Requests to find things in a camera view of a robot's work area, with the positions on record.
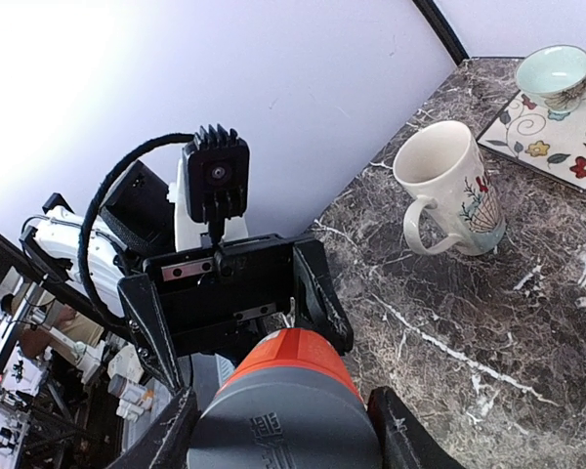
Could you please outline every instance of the white wall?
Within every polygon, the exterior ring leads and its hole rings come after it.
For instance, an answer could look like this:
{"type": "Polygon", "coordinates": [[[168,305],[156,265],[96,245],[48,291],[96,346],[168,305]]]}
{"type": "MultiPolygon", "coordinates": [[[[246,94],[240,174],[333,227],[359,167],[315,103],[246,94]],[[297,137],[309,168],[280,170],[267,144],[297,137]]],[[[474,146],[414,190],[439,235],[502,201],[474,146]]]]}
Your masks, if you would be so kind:
{"type": "Polygon", "coordinates": [[[552,44],[586,50],[586,0],[435,0],[472,57],[524,57],[552,44]]]}
{"type": "MultiPolygon", "coordinates": [[[[0,232],[84,212],[142,141],[221,122],[253,234],[304,229],[453,69],[409,0],[0,1],[0,232]]],[[[175,180],[180,148],[146,159],[175,180]]]]}

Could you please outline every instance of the marble countertop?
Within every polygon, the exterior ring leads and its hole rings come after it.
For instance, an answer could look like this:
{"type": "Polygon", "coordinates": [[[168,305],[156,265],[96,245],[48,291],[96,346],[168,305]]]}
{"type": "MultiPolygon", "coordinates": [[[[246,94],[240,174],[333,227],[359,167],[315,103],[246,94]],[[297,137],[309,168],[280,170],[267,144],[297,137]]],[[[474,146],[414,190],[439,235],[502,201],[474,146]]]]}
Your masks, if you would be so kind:
{"type": "Polygon", "coordinates": [[[586,469],[586,195],[484,151],[508,221],[498,249],[423,257],[403,239],[410,198],[390,169],[431,123],[477,135],[517,92],[517,64],[462,63],[312,230],[355,329],[346,362],[365,397],[392,386],[469,469],[586,469]]]}

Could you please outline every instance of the table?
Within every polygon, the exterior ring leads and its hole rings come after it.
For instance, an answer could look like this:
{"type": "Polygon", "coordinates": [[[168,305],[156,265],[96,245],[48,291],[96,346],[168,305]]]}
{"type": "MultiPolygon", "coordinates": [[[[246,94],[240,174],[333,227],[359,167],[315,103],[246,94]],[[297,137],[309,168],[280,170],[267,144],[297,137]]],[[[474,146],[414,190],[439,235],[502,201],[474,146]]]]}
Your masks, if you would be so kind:
{"type": "MultiPolygon", "coordinates": [[[[356,385],[391,385],[467,468],[586,469],[586,195],[483,153],[507,234],[496,252],[413,254],[391,165],[417,129],[477,135],[519,60],[463,62],[313,224],[356,333],[356,385]]],[[[441,234],[432,232],[428,242],[441,234]]]]}

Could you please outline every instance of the placemat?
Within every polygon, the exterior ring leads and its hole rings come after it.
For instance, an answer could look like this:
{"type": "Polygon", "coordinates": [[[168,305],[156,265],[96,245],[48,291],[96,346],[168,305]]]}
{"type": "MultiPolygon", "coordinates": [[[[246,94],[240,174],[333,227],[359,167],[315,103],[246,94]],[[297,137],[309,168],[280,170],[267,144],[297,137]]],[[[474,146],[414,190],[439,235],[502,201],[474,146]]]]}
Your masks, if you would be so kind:
{"type": "Polygon", "coordinates": [[[494,154],[586,192],[586,92],[573,112],[557,113],[521,91],[478,137],[494,154]]]}

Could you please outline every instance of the bowl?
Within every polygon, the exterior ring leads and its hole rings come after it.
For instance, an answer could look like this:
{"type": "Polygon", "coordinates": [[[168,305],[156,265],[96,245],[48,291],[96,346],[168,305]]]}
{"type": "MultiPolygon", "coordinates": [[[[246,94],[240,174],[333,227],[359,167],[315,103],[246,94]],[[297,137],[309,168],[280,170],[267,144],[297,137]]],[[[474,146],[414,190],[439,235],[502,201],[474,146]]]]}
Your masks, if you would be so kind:
{"type": "Polygon", "coordinates": [[[527,56],[515,75],[519,89],[553,112],[571,112],[586,91],[586,51],[550,46],[527,56]]]}

